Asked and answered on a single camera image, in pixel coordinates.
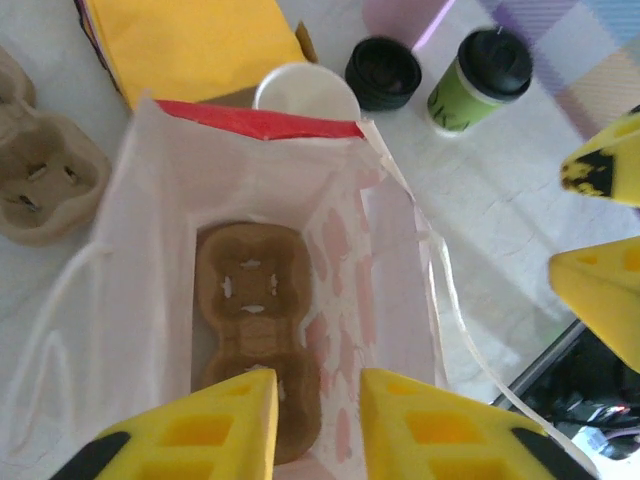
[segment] paper bag handle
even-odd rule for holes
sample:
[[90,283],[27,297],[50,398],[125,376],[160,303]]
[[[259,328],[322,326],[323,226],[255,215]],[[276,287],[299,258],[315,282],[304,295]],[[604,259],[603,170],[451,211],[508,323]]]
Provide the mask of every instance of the paper bag handle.
[[451,267],[449,248],[447,247],[447,243],[445,242],[444,238],[442,238],[433,230],[429,232],[418,232],[418,237],[420,242],[426,242],[429,245],[430,251],[435,250],[438,254],[438,257],[440,258],[442,267],[444,269],[445,283],[447,287],[447,293],[449,294],[449,300],[451,301],[453,317],[455,319],[456,326],[458,327],[458,330],[462,335],[462,340],[464,341],[467,350],[469,350],[474,360],[478,363],[480,368],[482,368],[482,370],[489,376],[489,378],[491,378],[493,383],[498,387],[502,394],[515,407],[517,407],[527,417],[544,428],[549,436],[556,442],[558,442],[565,450],[565,452],[571,456],[571,458],[582,465],[582,467],[594,478],[599,479],[600,475],[598,473],[598,469],[596,468],[593,461],[587,456],[587,454],[585,454],[576,445],[574,445],[567,436],[565,436],[557,428],[555,428],[544,418],[542,418],[538,413],[536,413],[531,407],[520,400],[520,398],[518,398],[518,396],[513,391],[511,391],[511,389],[502,381],[500,376],[491,368],[489,362],[487,362],[487,360],[478,350],[478,347],[473,341],[473,338],[471,337],[471,334],[469,333],[467,325],[465,324],[464,318],[462,316],[462,309],[460,308],[460,302],[458,300],[458,291],[453,280],[453,268]]
[[[64,270],[53,285],[49,296],[45,300],[40,309],[36,323],[31,330],[26,347],[20,356],[18,367],[9,382],[9,388],[2,405],[2,415],[0,415],[0,425],[3,425],[0,432],[0,453],[6,455],[16,455],[26,446],[29,441],[36,418],[36,412],[42,398],[42,390],[45,382],[45,374],[47,372],[48,361],[51,358],[53,364],[58,369],[58,374],[54,376],[58,385],[58,394],[61,397],[62,417],[67,425],[73,428],[75,424],[75,405],[73,395],[73,382],[71,381],[71,368],[69,364],[69,355],[67,348],[60,332],[51,330],[48,333],[47,328],[54,317],[55,312],[60,306],[64,294],[69,289],[72,281],[80,272],[82,267],[96,258],[111,253],[111,249],[97,243],[90,243],[84,246],[78,253],[67,263]],[[14,435],[15,424],[18,415],[15,408],[18,403],[20,390],[24,387],[27,372],[35,360],[39,348],[39,340],[45,335],[42,342],[40,361],[38,364],[34,393],[30,399],[29,407],[21,431]]]

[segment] yellow paper bag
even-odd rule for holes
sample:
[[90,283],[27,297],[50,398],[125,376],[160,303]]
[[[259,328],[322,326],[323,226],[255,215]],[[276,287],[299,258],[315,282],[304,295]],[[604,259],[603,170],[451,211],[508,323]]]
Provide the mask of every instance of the yellow paper bag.
[[87,0],[95,35],[130,106],[154,98],[197,102],[258,84],[304,62],[274,0]]

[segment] yellow foam pad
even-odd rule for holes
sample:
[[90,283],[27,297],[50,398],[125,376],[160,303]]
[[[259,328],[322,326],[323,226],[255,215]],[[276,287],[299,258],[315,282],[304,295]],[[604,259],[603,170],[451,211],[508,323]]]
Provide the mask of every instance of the yellow foam pad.
[[543,433],[528,418],[385,370],[360,381],[370,480],[554,480],[511,432]]
[[640,112],[623,115],[569,156],[561,177],[567,190],[640,206]]
[[271,480],[274,370],[256,370],[110,427],[131,439],[97,480]]
[[569,308],[640,372],[640,237],[554,255],[549,281]]
[[86,0],[95,34],[130,106],[196,102],[258,84],[304,62],[275,0]]

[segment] black lid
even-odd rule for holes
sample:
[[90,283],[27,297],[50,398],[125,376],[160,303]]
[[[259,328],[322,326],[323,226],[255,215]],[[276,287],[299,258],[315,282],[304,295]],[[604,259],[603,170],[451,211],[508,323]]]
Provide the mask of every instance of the black lid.
[[471,33],[460,45],[458,61],[467,80],[497,100],[515,100],[531,84],[531,53],[517,35],[504,27]]
[[422,71],[403,44],[370,37],[354,48],[345,80],[364,110],[393,110],[409,101],[420,85]]

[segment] green coffee cup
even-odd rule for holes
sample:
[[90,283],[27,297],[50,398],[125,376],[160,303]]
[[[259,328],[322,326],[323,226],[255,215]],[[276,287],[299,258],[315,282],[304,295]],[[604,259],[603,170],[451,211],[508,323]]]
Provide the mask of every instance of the green coffee cup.
[[462,132],[531,85],[533,60],[525,43],[503,27],[472,32],[427,100],[431,119]]

